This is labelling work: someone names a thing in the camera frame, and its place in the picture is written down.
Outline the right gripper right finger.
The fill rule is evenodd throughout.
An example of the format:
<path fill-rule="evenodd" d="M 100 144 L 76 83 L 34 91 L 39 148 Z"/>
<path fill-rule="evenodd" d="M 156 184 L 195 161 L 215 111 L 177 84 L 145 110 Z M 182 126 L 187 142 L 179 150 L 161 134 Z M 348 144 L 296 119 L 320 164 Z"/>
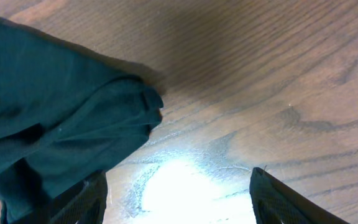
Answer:
<path fill-rule="evenodd" d="M 259 167 L 249 192 L 257 224 L 347 224 Z"/>

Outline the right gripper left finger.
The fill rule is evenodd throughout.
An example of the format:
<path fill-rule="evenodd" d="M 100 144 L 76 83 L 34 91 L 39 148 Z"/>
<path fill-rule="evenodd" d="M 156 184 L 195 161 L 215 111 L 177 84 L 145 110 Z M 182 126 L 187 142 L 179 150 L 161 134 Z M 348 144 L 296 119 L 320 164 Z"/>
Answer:
<path fill-rule="evenodd" d="M 102 224 L 108 186 L 106 174 L 97 171 L 53 200 L 51 224 Z"/>

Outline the black t-shirt with white logo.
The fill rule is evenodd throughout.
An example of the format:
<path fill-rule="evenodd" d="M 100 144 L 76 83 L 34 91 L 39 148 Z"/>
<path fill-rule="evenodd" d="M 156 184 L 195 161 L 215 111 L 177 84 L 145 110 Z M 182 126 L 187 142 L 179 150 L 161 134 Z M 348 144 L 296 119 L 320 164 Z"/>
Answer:
<path fill-rule="evenodd" d="M 163 101 L 79 45 L 0 17 L 1 223 L 15 223 L 138 150 Z"/>

